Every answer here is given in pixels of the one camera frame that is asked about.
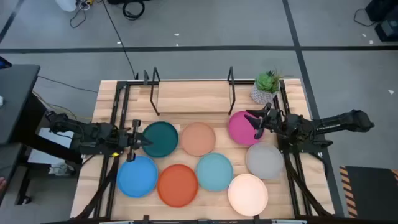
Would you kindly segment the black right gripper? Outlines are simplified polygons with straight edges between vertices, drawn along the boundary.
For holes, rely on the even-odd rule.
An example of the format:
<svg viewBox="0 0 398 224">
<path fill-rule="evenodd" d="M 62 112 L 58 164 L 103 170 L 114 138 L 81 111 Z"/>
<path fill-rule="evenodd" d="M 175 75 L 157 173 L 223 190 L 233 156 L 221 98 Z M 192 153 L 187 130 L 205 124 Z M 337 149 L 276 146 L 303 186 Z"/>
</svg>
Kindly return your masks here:
<svg viewBox="0 0 398 224">
<path fill-rule="evenodd" d="M 268 129 L 272 133 L 277 133 L 282 138 L 287 138 L 286 131 L 282 128 L 283 111 L 272 108 L 272 103 L 266 103 L 263 109 L 246 110 L 246 112 L 249 114 L 245 114 L 244 117 L 249 121 L 251 126 L 257 130 L 257 133 L 254 135 L 255 139 L 261 137 L 264 129 Z"/>
</svg>

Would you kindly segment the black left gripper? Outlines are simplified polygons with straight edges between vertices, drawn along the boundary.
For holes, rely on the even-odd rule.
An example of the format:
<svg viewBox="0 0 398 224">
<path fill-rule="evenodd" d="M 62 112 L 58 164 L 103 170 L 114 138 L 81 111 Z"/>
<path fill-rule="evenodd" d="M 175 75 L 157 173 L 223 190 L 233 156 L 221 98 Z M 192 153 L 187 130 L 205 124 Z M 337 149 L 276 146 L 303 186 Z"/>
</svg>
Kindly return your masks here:
<svg viewBox="0 0 398 224">
<path fill-rule="evenodd" d="M 140 121 L 138 119 L 134 119 L 132 121 L 132 133 L 129 133 L 127 129 L 120 129 L 118 132 L 118 148 L 125 149 L 129 148 L 129 152 L 127 154 L 127 161 L 132 162 L 135 159 L 134 150 L 137 146 L 137 142 L 139 147 L 144 148 L 145 146 L 153 145 L 153 142 L 147 139 L 143 133 L 138 133 L 138 127 L 140 126 Z"/>
</svg>

